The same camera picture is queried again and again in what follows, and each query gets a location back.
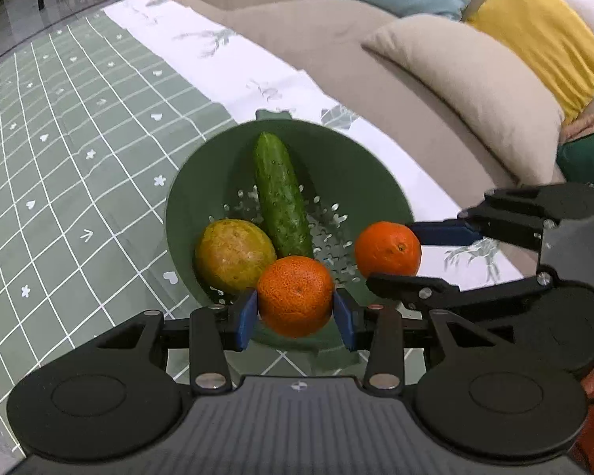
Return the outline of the green colander bowl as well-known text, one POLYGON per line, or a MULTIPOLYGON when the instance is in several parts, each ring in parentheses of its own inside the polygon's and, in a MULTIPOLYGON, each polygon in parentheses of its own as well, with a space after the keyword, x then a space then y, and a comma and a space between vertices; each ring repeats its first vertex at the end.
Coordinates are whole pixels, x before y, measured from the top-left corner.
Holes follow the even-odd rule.
POLYGON ((328 127, 259 112, 217 133, 183 163, 166 205, 169 253, 197 304, 184 328, 191 347, 400 344, 401 316, 392 304, 374 307, 354 243, 371 224, 412 219, 384 164, 328 127), (283 337, 259 315, 254 276, 269 256, 310 258, 333 279, 329 308, 304 337, 283 337))

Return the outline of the dark green garment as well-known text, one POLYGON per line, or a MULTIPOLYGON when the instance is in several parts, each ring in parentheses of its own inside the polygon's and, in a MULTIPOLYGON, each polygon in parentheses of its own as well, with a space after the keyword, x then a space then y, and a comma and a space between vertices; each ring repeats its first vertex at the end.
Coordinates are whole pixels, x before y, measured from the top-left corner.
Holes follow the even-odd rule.
POLYGON ((594 133, 560 146, 557 164, 567 181, 594 185, 594 133))

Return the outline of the beige sofa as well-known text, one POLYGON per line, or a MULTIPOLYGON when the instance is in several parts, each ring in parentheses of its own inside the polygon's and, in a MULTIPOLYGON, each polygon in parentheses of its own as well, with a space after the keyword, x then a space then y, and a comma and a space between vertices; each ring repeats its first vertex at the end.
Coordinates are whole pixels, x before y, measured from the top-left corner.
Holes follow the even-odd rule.
MULTIPOLYGON (((360 0, 175 0, 307 72, 326 95, 391 137, 460 207, 493 188, 526 186, 446 102, 362 41, 397 17, 360 0)), ((472 0, 466 19, 485 0, 472 0)), ((594 133, 594 101, 561 143, 594 133)))

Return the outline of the beige cushion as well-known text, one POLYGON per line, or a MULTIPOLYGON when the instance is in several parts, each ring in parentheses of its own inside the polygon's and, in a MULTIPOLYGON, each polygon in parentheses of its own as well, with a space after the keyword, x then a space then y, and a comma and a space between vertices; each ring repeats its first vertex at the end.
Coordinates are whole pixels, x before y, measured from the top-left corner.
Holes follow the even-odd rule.
POLYGON ((460 21, 429 14, 392 21, 362 46, 410 72, 451 106, 520 182, 555 179, 564 112, 508 47, 460 21))

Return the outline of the yellow-green round fruit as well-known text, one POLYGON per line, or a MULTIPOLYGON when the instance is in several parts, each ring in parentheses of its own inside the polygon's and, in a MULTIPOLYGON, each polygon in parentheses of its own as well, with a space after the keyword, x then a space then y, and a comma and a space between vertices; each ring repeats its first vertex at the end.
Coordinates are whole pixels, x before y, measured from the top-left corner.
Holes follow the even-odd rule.
POLYGON ((194 250, 194 266, 202 280, 234 296, 254 289, 275 261, 276 250, 267 234, 254 223, 239 219, 211 222, 194 250))

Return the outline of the orange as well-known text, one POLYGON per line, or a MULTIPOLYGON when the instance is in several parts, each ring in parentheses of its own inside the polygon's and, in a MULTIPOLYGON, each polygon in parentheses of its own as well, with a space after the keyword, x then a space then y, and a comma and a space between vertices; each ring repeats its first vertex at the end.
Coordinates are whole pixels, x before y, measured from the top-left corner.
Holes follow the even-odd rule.
POLYGON ((354 257, 364 278, 374 274, 414 277, 421 266, 422 247, 409 227, 380 221, 359 234, 354 257))
POLYGON ((333 314, 333 277, 310 257, 276 260, 258 279, 256 289, 263 323, 285 338, 311 336, 333 314))

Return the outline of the green cucumber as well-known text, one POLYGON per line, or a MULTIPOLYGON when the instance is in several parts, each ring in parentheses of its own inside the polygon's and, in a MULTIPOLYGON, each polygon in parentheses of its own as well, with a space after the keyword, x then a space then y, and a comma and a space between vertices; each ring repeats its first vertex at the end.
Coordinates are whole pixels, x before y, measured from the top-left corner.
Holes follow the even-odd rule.
POLYGON ((313 256, 303 194, 285 145, 269 132, 259 134, 253 149, 259 206, 269 237, 280 257, 313 256))

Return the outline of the yellow cushion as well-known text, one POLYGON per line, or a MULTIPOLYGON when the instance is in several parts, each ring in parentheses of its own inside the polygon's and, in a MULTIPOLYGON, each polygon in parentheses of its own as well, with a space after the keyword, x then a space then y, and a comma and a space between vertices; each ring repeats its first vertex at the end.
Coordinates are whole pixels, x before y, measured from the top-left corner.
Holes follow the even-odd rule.
POLYGON ((566 124, 594 101, 594 32, 564 0, 485 0, 466 22, 528 65, 566 124))

